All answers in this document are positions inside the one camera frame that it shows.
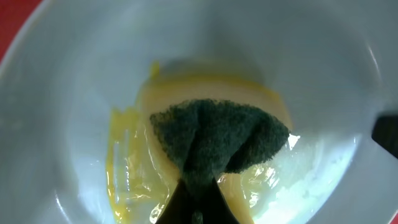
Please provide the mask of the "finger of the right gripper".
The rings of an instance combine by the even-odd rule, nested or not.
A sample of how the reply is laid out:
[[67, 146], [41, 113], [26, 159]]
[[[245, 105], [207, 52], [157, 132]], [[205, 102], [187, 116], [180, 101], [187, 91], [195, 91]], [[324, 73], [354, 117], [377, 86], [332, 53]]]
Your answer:
[[398, 117], [396, 114], [379, 116], [372, 130], [372, 139], [383, 149], [398, 156]]

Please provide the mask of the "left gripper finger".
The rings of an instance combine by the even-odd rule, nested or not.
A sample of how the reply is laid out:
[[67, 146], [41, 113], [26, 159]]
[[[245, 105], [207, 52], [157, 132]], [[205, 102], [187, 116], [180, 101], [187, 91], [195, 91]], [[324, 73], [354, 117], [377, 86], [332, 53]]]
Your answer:
[[156, 224], [238, 224], [213, 179], [205, 193], [195, 199], [184, 181], [179, 180], [174, 193]]

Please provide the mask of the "mint green plate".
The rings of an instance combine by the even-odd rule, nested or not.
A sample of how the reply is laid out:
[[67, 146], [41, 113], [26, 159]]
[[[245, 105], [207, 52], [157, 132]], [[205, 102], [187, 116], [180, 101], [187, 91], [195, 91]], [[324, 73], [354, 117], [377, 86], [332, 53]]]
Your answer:
[[248, 171], [256, 223], [387, 223], [397, 159], [396, 1], [43, 1], [1, 66], [1, 222], [112, 223], [109, 117], [153, 62], [238, 72], [279, 92], [294, 130]]

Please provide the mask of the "green and yellow sponge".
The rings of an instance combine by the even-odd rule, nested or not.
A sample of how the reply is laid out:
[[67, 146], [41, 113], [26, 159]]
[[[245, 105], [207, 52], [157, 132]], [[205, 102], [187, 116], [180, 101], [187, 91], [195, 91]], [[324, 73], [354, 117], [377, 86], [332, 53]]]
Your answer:
[[274, 91], [237, 77], [155, 77], [137, 105], [164, 172], [195, 198], [213, 179], [239, 223], [252, 223], [240, 175], [271, 160], [287, 142], [291, 118]]

